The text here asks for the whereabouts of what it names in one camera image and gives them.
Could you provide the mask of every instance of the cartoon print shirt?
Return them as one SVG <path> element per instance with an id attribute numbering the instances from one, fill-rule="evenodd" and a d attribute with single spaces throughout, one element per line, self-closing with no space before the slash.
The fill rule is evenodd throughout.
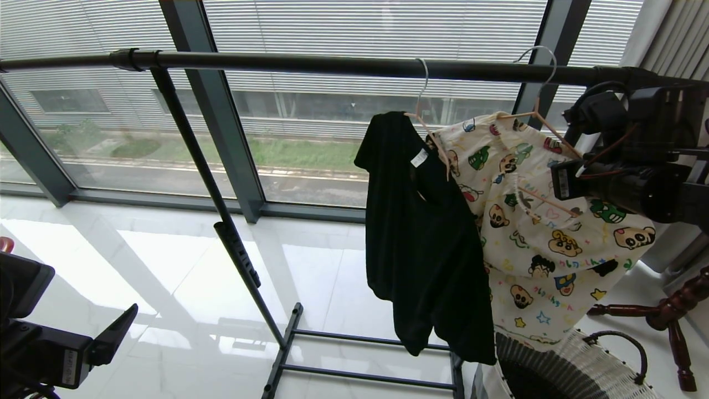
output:
<path id="1" fill-rule="evenodd" d="M 502 115 L 434 136 L 480 228 L 496 329 L 546 351 L 650 248 L 655 230 L 648 218 L 600 199 L 559 201 L 549 167 L 573 155 L 516 119 L 497 119 Z"/>

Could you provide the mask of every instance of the wicker basket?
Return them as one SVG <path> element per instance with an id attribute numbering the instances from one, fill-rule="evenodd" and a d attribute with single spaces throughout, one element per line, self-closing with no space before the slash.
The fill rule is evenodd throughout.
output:
<path id="1" fill-rule="evenodd" d="M 623 337 L 640 351 L 640 373 L 597 344 L 604 335 Z M 553 351 L 539 352 L 502 334 L 496 335 L 498 363 L 479 365 L 471 399 L 656 399 L 645 382 L 647 355 L 622 332 L 586 336 L 570 333 Z"/>

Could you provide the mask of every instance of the glossy floor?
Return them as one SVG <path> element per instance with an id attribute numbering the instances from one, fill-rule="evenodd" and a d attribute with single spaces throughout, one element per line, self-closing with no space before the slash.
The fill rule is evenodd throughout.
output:
<path id="1" fill-rule="evenodd" d="M 57 272 L 32 322 L 95 336 L 131 304 L 140 314 L 113 362 L 95 368 L 62 398 L 259 398 L 277 344 L 240 281 L 212 225 L 216 214 L 0 197 L 0 235 L 13 251 Z M 364 273 L 364 227 L 351 224 L 234 217 L 257 269 L 260 289 L 281 330 L 296 302 L 301 328 L 395 339 L 391 305 L 374 297 Z M 604 302 L 653 304 L 659 282 L 633 269 Z M 640 338 L 649 380 L 667 398 L 676 384 L 666 333 L 641 319 L 585 319 L 586 331 L 621 329 Z M 700 389 L 709 390 L 707 349 L 683 323 Z M 432 337 L 431 342 L 442 343 Z M 611 351 L 638 366 L 633 347 L 615 338 Z M 300 338 L 290 363 L 360 373 L 450 382 L 448 358 L 418 358 L 403 349 Z M 464 365 L 467 397 L 474 364 Z M 277 398 L 450 398 L 447 391 L 393 386 L 287 371 Z"/>

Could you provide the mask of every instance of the black metal clothes rack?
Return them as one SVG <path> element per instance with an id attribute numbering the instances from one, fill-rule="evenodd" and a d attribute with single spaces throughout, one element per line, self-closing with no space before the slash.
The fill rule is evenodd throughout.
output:
<path id="1" fill-rule="evenodd" d="M 431 79 L 544 82 L 552 72 L 552 67 L 549 65 L 518 65 L 512 63 L 439 60 L 427 61 L 427 64 L 429 78 Z M 400 341 L 392 339 L 360 337 L 299 329 L 298 322 L 303 314 L 303 305 L 299 302 L 295 304 L 288 326 L 285 332 L 281 334 L 263 297 L 259 293 L 258 288 L 261 285 L 259 276 L 252 267 L 226 203 L 219 192 L 214 176 L 212 176 L 209 170 L 204 154 L 199 147 L 192 127 L 177 97 L 172 78 L 167 71 L 169 68 L 178 67 L 190 69 L 260 70 L 270 72 L 306 72 L 381 77 L 422 77 L 422 69 L 419 61 L 293 55 L 162 52 L 159 50 L 138 50 L 136 48 L 118 50 L 110 54 L 0 60 L 0 73 L 15 70 L 69 69 L 81 67 L 117 67 L 123 70 L 138 72 L 149 70 L 152 73 L 152 77 L 164 97 L 165 103 L 172 114 L 180 135 L 221 217 L 221 222 L 214 224 L 214 228 L 229 253 L 244 284 L 246 284 L 267 326 L 278 342 L 279 351 L 273 363 L 266 386 L 264 387 L 262 399 L 271 399 L 275 396 L 281 375 L 285 370 L 450 390 L 452 391 L 454 399 L 464 398 L 461 372 L 463 361 L 451 352 L 447 346 L 443 345 L 428 345 L 426 349 L 448 351 L 450 353 L 451 383 L 437 383 L 366 373 L 353 373 L 349 371 L 330 370 L 327 368 L 299 366 L 286 362 L 293 340 L 298 335 L 395 346 L 403 346 L 403 344 Z M 660 77 L 652 72 L 629 67 L 585 68 L 561 66 L 557 68 L 557 72 L 551 83 L 589 87 L 599 82 L 614 80 L 623 82 L 630 89 L 637 89 L 652 85 L 658 82 L 659 78 Z M 662 82 L 667 84 L 668 78 L 662 77 Z"/>

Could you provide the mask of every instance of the metal hook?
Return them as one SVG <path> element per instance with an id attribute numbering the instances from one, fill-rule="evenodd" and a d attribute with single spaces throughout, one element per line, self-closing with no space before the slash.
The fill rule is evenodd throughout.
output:
<path id="1" fill-rule="evenodd" d="M 428 65 L 426 65 L 426 60 L 423 58 L 416 58 L 416 60 L 421 61 L 423 64 L 423 69 L 426 71 L 426 81 L 423 83 L 423 88 L 418 93 L 418 98 L 416 99 L 416 115 L 418 115 L 418 105 L 421 103 L 421 96 L 423 95 L 423 92 L 426 91 L 426 87 L 428 86 Z"/>
<path id="2" fill-rule="evenodd" d="M 546 51 L 549 52 L 549 54 L 552 56 L 552 61 L 554 62 L 554 68 L 552 69 L 552 74 L 551 74 L 551 76 L 549 76 L 549 79 L 547 79 L 547 81 L 544 82 L 544 84 L 542 84 L 542 86 L 539 88 L 539 92 L 537 93 L 537 98 L 541 95 L 542 89 L 544 89 L 544 86 L 546 86 L 547 84 L 549 84 L 549 82 L 551 82 L 552 79 L 554 78 L 554 75 L 557 74 L 557 56 L 554 55 L 554 52 L 551 51 L 547 46 L 545 46 L 545 45 L 535 45 L 535 46 L 532 46 L 532 47 L 528 48 L 524 53 L 522 53 L 522 55 L 520 55 L 520 57 L 519 57 L 518 59 L 512 61 L 512 63 L 519 62 L 520 60 L 522 60 L 522 58 L 524 58 L 525 55 L 527 55 L 528 52 L 530 52 L 530 51 L 532 51 L 532 50 L 535 50 L 535 49 L 538 49 L 538 48 L 543 48 L 543 49 L 545 49 Z"/>

